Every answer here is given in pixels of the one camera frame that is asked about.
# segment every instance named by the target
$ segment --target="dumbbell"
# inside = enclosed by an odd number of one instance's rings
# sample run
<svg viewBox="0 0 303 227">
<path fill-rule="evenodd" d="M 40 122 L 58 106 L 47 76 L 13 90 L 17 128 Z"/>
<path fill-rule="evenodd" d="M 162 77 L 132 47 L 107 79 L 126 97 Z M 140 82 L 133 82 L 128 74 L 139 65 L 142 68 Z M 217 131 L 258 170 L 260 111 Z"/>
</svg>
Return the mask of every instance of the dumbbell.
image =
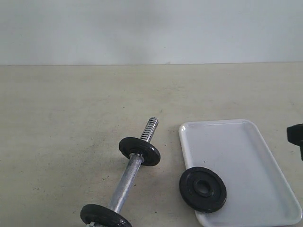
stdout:
<svg viewBox="0 0 303 227">
<path fill-rule="evenodd" d="M 132 227 L 119 213 L 140 166 L 155 166 L 160 162 L 159 151 L 150 144 L 158 123 L 158 119 L 152 117 L 140 138 L 126 137 L 120 141 L 119 149 L 129 162 L 108 208 L 96 204 L 88 204 L 82 208 L 80 217 L 87 227 Z"/>
</svg>

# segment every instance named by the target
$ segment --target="dumbbell handle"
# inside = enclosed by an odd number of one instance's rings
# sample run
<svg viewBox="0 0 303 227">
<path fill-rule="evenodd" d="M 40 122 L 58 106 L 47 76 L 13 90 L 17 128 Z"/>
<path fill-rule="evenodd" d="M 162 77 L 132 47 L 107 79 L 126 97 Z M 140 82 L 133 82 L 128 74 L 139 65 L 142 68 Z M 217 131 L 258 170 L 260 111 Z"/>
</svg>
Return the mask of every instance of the dumbbell handle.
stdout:
<svg viewBox="0 0 303 227">
<path fill-rule="evenodd" d="M 140 139 L 150 142 L 152 136 L 158 126 L 158 119 L 152 117 L 147 122 L 145 129 L 140 137 Z M 121 180 L 112 195 L 112 198 L 109 202 L 108 208 L 113 210 L 116 213 L 119 213 L 121 208 L 124 205 L 124 202 L 127 198 L 129 190 L 131 189 L 134 179 L 137 172 L 139 171 L 141 163 L 144 162 L 144 158 L 141 154 L 132 153 L 130 155 L 130 160 L 127 164 L 127 167 L 121 177 Z"/>
</svg>

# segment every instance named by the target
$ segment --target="table surface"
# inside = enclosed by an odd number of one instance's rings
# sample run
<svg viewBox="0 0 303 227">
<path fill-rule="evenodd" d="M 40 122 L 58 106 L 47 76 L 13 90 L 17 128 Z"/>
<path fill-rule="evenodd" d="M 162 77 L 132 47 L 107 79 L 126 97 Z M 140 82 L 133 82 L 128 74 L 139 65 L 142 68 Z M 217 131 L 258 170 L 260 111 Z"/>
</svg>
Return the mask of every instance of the table surface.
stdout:
<svg viewBox="0 0 303 227">
<path fill-rule="evenodd" d="M 151 116 L 161 162 L 135 179 L 121 212 L 133 226 L 200 226 L 178 191 L 188 121 L 253 121 L 302 206 L 303 162 L 286 138 L 303 123 L 302 72 L 303 63 L 1 66 L 1 226 L 84 226 L 82 206 L 107 205 L 125 169 L 119 141 Z"/>
</svg>

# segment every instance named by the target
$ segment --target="black object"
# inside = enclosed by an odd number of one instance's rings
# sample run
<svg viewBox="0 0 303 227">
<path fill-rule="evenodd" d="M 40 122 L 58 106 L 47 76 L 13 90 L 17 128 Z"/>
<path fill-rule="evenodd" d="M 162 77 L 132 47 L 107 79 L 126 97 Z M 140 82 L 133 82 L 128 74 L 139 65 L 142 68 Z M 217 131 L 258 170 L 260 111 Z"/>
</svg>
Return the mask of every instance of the black object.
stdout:
<svg viewBox="0 0 303 227">
<path fill-rule="evenodd" d="M 207 168 L 187 169 L 180 178 L 179 189 L 184 201 L 200 212 L 215 212 L 226 201 L 227 193 L 223 181 Z"/>
<path fill-rule="evenodd" d="M 144 166 L 155 166 L 160 162 L 160 152 L 150 143 L 135 137 L 126 137 L 119 143 L 121 153 L 129 158 L 131 153 L 142 154 Z"/>
<path fill-rule="evenodd" d="M 85 205 L 80 217 L 85 224 L 94 221 L 107 227 L 132 227 L 132 225 L 120 214 L 96 204 Z"/>
<path fill-rule="evenodd" d="M 301 148 L 301 159 L 303 161 L 303 124 L 297 124 L 287 128 L 288 142 Z"/>
</svg>

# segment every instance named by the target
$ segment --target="white rectangular tray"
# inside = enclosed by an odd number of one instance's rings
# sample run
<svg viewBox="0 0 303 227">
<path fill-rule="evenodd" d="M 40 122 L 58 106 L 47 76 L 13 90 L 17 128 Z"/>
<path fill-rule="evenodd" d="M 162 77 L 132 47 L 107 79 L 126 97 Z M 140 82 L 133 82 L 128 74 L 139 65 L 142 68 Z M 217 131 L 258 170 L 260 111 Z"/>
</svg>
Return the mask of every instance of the white rectangular tray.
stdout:
<svg viewBox="0 0 303 227">
<path fill-rule="evenodd" d="M 254 123 L 187 122 L 179 134 L 186 168 L 209 168 L 226 186 L 220 210 L 196 211 L 204 227 L 273 227 L 301 220 L 300 204 Z"/>
</svg>

